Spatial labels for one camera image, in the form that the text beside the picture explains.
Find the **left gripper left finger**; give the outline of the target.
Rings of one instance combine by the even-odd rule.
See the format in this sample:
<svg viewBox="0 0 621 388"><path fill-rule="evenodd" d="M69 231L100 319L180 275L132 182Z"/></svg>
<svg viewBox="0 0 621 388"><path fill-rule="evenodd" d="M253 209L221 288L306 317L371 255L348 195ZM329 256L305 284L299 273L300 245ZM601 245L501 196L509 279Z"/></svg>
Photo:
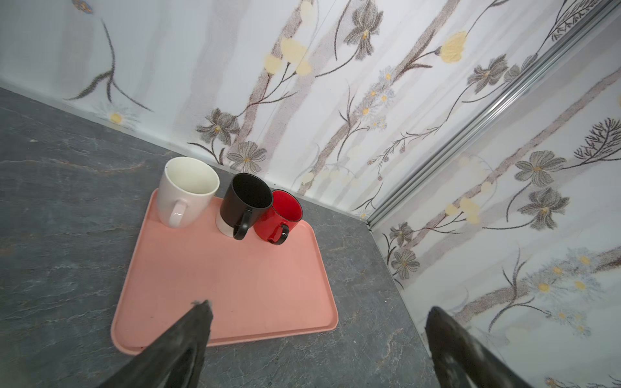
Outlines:
<svg viewBox="0 0 621 388"><path fill-rule="evenodd" d="M190 311L100 386L198 386L212 322L210 302L194 302Z"/></svg>

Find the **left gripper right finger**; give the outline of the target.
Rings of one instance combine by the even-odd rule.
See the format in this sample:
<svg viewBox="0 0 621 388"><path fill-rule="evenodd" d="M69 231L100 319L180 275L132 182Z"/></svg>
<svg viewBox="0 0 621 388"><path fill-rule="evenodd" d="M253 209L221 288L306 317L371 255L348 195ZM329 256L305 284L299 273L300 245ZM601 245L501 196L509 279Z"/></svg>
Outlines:
<svg viewBox="0 0 621 388"><path fill-rule="evenodd" d="M425 333L441 387L528 387L440 307L432 307Z"/></svg>

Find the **red mug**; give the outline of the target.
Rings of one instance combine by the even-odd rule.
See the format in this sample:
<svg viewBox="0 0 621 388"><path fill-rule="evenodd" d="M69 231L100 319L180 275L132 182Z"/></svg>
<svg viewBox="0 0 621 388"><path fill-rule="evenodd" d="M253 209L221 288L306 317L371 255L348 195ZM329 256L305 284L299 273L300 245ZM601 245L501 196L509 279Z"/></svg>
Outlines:
<svg viewBox="0 0 621 388"><path fill-rule="evenodd" d="M254 225L256 234L264 241L281 245L302 220L303 210L299 201L284 190L272 192L273 203Z"/></svg>

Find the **pale pink mug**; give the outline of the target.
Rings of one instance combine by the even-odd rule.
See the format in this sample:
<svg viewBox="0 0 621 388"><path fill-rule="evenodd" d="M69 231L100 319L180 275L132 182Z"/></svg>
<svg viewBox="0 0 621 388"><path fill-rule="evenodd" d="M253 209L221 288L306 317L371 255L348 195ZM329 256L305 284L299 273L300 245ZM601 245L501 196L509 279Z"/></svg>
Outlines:
<svg viewBox="0 0 621 388"><path fill-rule="evenodd" d="M176 229L193 224L219 186L219 176L208 164L195 158L172 158L158 186L156 208L161 223Z"/></svg>

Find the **dark mug white base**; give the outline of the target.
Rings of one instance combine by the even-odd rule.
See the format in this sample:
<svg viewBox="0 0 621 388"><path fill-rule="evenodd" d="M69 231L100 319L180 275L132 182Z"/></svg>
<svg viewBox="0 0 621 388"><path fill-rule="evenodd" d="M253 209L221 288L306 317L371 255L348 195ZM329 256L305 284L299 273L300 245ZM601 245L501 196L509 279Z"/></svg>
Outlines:
<svg viewBox="0 0 621 388"><path fill-rule="evenodd" d="M272 204L272 191L262 179L239 173L228 186L216 216L216 226L224 235L243 240Z"/></svg>

